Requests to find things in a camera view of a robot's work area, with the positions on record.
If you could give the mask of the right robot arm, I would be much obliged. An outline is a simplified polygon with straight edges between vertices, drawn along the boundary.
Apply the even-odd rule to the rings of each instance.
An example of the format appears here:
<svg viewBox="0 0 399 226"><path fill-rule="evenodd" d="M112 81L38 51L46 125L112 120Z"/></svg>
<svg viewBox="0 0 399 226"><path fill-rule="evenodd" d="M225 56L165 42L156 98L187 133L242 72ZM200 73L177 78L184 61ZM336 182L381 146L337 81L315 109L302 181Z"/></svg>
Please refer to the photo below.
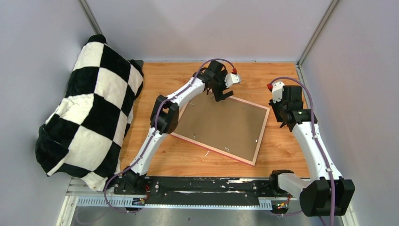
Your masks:
<svg viewBox="0 0 399 226"><path fill-rule="evenodd" d="M344 216L355 185L342 176L325 150L317 119L310 108L304 108L302 87L281 81L267 87L272 93L269 105L277 121L286 125L297 139L310 174L306 181L291 170L274 170L269 176L270 193L279 197L286 192L298 199L308 217Z"/></svg>

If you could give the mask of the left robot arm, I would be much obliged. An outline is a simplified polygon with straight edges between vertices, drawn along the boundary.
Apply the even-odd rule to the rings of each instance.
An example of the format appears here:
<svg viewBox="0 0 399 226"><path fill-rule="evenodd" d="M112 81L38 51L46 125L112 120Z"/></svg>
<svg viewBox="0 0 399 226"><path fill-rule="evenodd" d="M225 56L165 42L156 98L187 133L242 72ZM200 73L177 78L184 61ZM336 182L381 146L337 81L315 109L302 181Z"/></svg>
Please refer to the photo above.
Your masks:
<svg viewBox="0 0 399 226"><path fill-rule="evenodd" d="M221 58L204 62L177 91L157 97L150 115L147 138L134 160L121 173L126 189L132 194L140 194L143 191L150 163L164 139L177 128L181 107L203 92L212 92L217 102L233 95L233 91L227 93L224 91L240 83L241 78L235 66L231 72L228 72L224 62L225 59Z"/></svg>

